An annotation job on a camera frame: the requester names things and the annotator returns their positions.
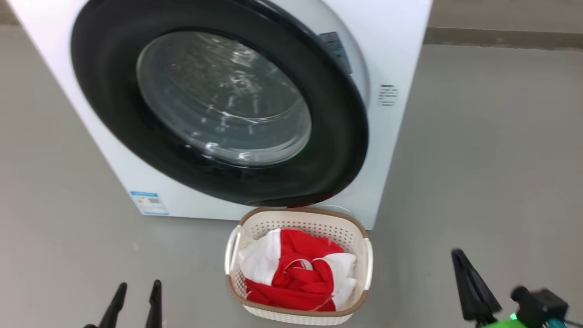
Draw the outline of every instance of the front-load washing machine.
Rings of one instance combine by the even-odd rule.
[[[143,214],[373,228],[431,0],[9,2]]]

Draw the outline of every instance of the clothes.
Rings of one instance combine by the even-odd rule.
[[[296,228],[270,231],[238,254],[247,299],[286,309],[343,309],[356,286],[356,256]]]

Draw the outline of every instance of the energy label sticker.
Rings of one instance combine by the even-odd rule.
[[[144,193],[142,191],[130,191],[136,206],[145,215],[168,215],[162,200],[155,193]]]

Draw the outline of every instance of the plastic laundry basket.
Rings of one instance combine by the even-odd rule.
[[[299,228],[312,236],[328,237],[346,252],[356,255],[354,277],[357,284],[344,307],[335,312],[300,311],[247,300],[245,278],[239,270],[236,254],[269,231],[284,227]],[[233,296],[252,314],[287,323],[333,326],[347,321],[364,303],[373,277],[373,248],[362,225],[348,215],[313,208],[259,208],[249,212],[233,229],[225,251],[224,271]]]

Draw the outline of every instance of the gray floor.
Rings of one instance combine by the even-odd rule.
[[[19,22],[12,14],[12,10],[6,3],[6,0],[0,0],[0,24],[18,25]]]
[[[469,327],[449,251],[504,307],[549,287],[583,320],[583,54],[423,49],[381,218],[370,298],[346,327]],[[98,323],[121,281],[119,327],[143,326],[151,283],[166,328],[287,327],[249,315],[222,274],[234,222],[143,217],[17,27],[0,29],[0,317]]]

